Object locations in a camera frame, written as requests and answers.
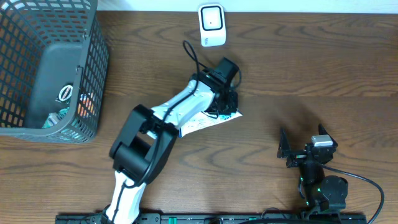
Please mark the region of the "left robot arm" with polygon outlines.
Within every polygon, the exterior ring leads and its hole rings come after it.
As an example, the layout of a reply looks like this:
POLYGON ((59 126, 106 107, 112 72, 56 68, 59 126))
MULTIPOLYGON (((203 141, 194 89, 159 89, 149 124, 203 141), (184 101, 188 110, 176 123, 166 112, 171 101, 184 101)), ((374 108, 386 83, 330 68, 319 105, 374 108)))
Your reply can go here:
POLYGON ((169 101, 146 108, 137 105, 111 146, 115 188, 103 223, 133 223, 145 187, 164 168, 181 130, 201 114, 211 121, 238 111, 238 94, 232 85, 239 67, 222 58, 216 68, 192 75, 188 85, 169 101))

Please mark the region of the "green Zam-Buk ointment box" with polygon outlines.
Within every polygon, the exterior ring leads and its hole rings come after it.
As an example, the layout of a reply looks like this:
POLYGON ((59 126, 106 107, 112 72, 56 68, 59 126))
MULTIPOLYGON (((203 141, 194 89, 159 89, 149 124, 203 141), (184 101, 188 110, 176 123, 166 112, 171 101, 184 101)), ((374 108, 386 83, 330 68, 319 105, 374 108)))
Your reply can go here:
POLYGON ((73 85, 66 84, 59 91, 55 101, 68 105, 73 94, 73 85))

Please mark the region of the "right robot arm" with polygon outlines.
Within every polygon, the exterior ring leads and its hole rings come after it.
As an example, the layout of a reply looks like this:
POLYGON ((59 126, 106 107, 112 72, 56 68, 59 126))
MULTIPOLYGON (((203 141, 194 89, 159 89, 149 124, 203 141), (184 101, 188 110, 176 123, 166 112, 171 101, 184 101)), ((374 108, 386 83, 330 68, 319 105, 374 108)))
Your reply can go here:
POLYGON ((298 191, 308 206, 300 214, 304 220, 327 215, 339 217, 340 210, 346 208, 348 181, 336 175, 326 176, 323 168, 333 159, 337 147, 338 143, 322 125, 311 142, 296 151, 291 148, 285 131, 280 130, 277 157, 286 159, 286 167, 299 169, 298 191))

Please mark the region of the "teal white tissue packet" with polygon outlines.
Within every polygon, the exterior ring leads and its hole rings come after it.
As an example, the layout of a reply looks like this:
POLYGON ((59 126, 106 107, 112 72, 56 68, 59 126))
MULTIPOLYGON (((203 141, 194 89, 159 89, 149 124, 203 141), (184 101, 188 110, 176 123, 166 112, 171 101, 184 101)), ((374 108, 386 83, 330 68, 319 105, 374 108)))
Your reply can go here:
POLYGON ((59 117, 60 120, 62 120, 67 115, 69 109, 70 109, 69 107, 66 107, 66 108, 61 109, 58 112, 58 117, 59 117))

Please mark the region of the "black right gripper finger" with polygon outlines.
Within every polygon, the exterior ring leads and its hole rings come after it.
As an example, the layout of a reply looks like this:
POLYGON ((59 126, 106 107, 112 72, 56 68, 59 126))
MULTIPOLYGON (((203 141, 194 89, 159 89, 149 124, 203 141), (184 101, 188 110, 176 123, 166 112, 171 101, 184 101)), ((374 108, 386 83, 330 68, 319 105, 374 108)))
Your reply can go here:
POLYGON ((330 135, 328 134, 328 132, 326 131, 326 129, 324 128, 324 126, 322 124, 318 125, 318 134, 319 135, 327 135, 330 137, 330 135))
POLYGON ((277 158, 286 158, 290 155, 291 148, 289 141, 287 139, 287 135, 283 128, 280 129, 280 139, 279 139, 279 147, 277 151, 277 158))

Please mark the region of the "cream snack bag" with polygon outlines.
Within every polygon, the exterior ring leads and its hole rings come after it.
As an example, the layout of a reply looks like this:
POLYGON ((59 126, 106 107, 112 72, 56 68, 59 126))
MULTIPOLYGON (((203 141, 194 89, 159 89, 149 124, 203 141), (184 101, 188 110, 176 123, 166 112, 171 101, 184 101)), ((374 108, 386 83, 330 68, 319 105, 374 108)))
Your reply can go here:
POLYGON ((235 113, 231 113, 230 115, 219 115, 217 118, 209 117, 206 113, 198 113, 180 128, 179 138, 210 126, 231 121, 232 119, 238 118, 242 115, 243 114, 239 110, 237 110, 235 113))

